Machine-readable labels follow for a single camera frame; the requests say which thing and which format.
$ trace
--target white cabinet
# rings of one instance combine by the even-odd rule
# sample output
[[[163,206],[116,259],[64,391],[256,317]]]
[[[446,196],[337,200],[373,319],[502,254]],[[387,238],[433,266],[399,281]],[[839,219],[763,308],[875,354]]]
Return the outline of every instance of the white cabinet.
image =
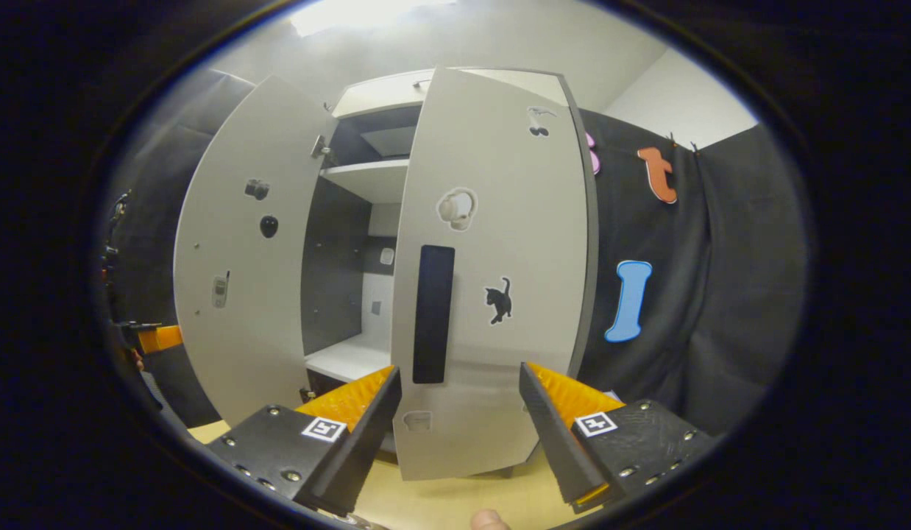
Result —
[[[311,157],[318,135],[333,160],[355,162],[323,168],[324,157]],[[517,393],[520,362],[576,372],[592,311],[588,164],[576,105],[555,74],[415,71],[348,87],[333,115],[270,78],[214,138],[177,231],[177,314],[207,395],[235,425],[265,403],[297,405],[305,363],[345,381],[392,363],[403,383],[394,435],[404,479],[526,460],[537,438]],[[396,237],[395,252],[381,255],[394,274],[365,272],[361,334],[304,352],[303,230],[319,175],[373,204],[374,235]],[[263,200],[244,194],[249,178],[270,185]],[[265,215],[277,216],[273,238],[260,234]],[[425,245],[455,257],[445,347],[416,352]],[[227,271],[226,305],[213,308],[211,282]],[[490,289],[500,301],[489,304]],[[414,359],[432,356],[444,356],[441,381],[414,381]],[[414,412],[419,422],[406,419]]]

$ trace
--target blue letter i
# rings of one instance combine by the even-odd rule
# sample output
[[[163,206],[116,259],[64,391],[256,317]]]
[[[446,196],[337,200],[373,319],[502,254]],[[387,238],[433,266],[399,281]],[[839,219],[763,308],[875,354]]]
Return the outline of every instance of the blue letter i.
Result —
[[[638,325],[638,314],[645,296],[645,282],[651,276],[651,265],[644,261],[621,261],[616,274],[623,279],[623,290],[620,291],[616,322],[613,322],[613,328],[606,330],[606,340],[626,342],[642,331]]]

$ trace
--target wooden floor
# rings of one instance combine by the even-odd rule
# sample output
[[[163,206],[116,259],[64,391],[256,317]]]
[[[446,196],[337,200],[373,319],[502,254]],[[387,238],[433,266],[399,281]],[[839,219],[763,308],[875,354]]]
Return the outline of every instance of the wooden floor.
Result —
[[[227,430],[226,423],[217,422],[191,429],[191,434],[207,443]],[[479,509],[498,510],[512,530],[540,530],[574,519],[540,448],[527,463],[515,467],[511,478],[404,482],[396,465],[375,460],[355,513],[389,530],[466,530]]]

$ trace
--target black cat sticker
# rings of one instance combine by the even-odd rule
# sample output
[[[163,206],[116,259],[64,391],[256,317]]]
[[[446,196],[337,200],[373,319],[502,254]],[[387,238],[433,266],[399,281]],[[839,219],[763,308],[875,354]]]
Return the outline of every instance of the black cat sticker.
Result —
[[[485,305],[495,306],[495,318],[489,322],[490,325],[502,322],[505,319],[505,315],[511,318],[511,296],[508,294],[509,289],[511,289],[511,280],[506,276],[503,276],[502,279],[505,281],[505,292],[490,288],[490,286],[485,288]]]

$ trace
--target cabinet door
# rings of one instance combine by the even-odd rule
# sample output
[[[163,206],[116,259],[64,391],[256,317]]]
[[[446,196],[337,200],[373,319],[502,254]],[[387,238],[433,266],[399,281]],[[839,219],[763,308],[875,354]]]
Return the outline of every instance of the cabinet door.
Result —
[[[465,230],[439,213],[460,188],[477,199]],[[584,301],[586,208],[570,107],[436,70],[406,175],[394,270],[391,359],[403,383],[394,433],[404,479],[468,476],[531,455],[537,435],[517,391],[520,363],[562,373],[570,366]],[[417,321],[425,322],[416,315],[423,245],[455,249],[441,383],[414,382],[414,353],[442,354],[414,349]],[[493,322],[506,308],[503,278],[510,313]],[[488,289],[497,292],[493,305]],[[416,378],[424,372],[418,367]]]
[[[300,405],[308,388],[302,252],[323,160],[311,151],[336,125],[321,104],[270,77],[217,131],[187,190],[175,241],[177,319],[197,379],[231,427],[267,403]],[[265,194],[248,194],[250,179]]]

